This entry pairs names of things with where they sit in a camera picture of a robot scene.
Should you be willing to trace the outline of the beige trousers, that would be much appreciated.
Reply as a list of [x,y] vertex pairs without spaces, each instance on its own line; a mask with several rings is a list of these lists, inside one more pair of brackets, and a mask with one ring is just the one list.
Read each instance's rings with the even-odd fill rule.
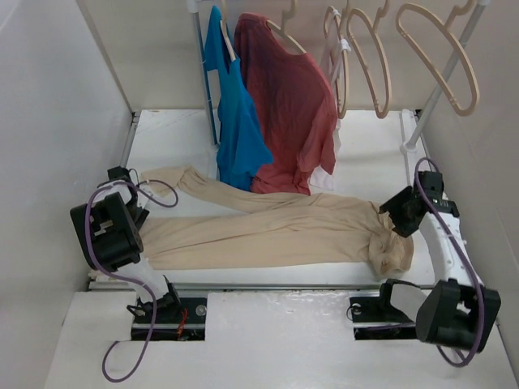
[[140,235],[157,270],[369,263],[379,276],[408,271],[414,242],[393,230],[377,203],[335,194],[256,194],[205,177],[191,166],[142,173],[155,193],[173,188],[234,209],[232,216],[149,217]]

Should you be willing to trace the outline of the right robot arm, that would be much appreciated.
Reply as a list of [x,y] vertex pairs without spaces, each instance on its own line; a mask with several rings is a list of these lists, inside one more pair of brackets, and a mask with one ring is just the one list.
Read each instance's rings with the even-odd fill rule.
[[399,236],[420,232],[425,238],[435,286],[424,293],[415,284],[389,279],[380,288],[375,309],[386,319],[403,313],[423,343],[480,353],[501,299],[497,291],[483,285],[472,267],[461,238],[457,205],[443,194],[441,173],[418,171],[413,185],[380,207]]

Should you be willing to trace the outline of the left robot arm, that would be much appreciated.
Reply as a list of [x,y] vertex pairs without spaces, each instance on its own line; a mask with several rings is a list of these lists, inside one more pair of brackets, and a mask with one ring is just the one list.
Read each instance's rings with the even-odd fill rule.
[[88,203],[73,207],[70,216],[84,257],[93,270],[128,281],[138,294],[127,309],[138,323],[171,322],[182,313],[182,303],[173,284],[154,271],[144,256],[139,234],[149,215],[149,204],[165,208],[178,204],[158,199],[151,191],[152,180],[134,183],[130,171],[117,166],[107,171]]

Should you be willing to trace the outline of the white garment on hanger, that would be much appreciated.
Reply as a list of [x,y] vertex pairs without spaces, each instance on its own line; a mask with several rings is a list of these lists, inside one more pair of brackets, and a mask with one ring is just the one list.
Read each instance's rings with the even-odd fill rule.
[[337,116],[337,104],[335,93],[332,91],[327,76],[321,69],[329,89],[326,101],[327,117],[320,131],[320,151],[317,157],[317,166],[314,168],[309,183],[321,190],[333,191],[335,189],[335,167],[337,154],[341,149],[340,130],[342,119]]

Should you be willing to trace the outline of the beige hanger under blue shirt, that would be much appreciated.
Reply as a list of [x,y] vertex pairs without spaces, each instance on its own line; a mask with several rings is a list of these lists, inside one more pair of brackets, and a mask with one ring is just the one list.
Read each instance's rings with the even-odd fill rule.
[[220,27],[221,27],[221,35],[223,37],[225,47],[229,54],[229,62],[233,63],[236,60],[236,55],[234,52],[233,44],[231,43],[231,40],[229,38],[229,31],[227,26],[227,6],[226,6],[226,0],[221,0],[221,21],[220,21]]

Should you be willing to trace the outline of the beige hanger under white garment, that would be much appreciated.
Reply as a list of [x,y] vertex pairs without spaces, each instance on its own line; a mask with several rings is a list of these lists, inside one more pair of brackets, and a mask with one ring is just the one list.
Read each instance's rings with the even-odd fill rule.
[[341,31],[341,12],[333,6],[326,9],[323,30],[325,45],[320,66],[335,93],[337,116],[342,119],[348,109],[351,47]]

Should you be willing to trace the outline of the beige hanger under red shirt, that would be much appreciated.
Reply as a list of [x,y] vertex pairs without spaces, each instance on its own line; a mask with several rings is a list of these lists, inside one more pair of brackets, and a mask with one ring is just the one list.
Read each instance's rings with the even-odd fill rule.
[[290,8],[281,12],[281,24],[278,25],[271,19],[267,19],[266,24],[272,32],[276,33],[285,43],[287,43],[298,54],[305,54],[307,51],[287,32],[287,23],[297,14],[298,0],[290,1]]

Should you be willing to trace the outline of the blue t-shirt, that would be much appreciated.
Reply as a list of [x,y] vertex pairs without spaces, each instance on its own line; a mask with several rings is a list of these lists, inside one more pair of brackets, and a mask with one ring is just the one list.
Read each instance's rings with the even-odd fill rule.
[[263,165],[273,162],[260,130],[250,93],[246,90],[239,56],[223,33],[223,15],[213,6],[204,44],[205,68],[216,71],[220,87],[217,168],[220,181],[249,191]]

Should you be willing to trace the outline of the red t-shirt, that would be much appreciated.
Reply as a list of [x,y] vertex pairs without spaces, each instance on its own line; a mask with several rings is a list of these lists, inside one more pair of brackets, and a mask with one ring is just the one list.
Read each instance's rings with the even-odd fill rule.
[[273,162],[252,180],[256,193],[310,194],[329,89],[315,59],[286,51],[262,15],[243,13],[234,32],[244,85]]

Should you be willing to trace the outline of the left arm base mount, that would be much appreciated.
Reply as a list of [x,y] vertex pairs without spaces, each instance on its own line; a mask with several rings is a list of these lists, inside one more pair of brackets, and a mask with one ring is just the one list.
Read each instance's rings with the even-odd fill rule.
[[[206,296],[180,297],[182,307],[171,311],[161,307],[153,326],[151,341],[203,341],[205,340],[208,299]],[[151,324],[151,305],[144,309],[137,302],[128,305],[127,310],[133,316],[131,339],[145,340]]]

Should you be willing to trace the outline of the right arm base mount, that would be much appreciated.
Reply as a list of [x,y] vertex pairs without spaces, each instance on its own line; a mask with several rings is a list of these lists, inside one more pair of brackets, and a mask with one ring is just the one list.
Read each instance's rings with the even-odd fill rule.
[[358,291],[350,296],[346,317],[352,322],[355,340],[416,340],[414,320],[394,307],[390,299],[395,286],[419,286],[404,280],[388,279],[375,291]]

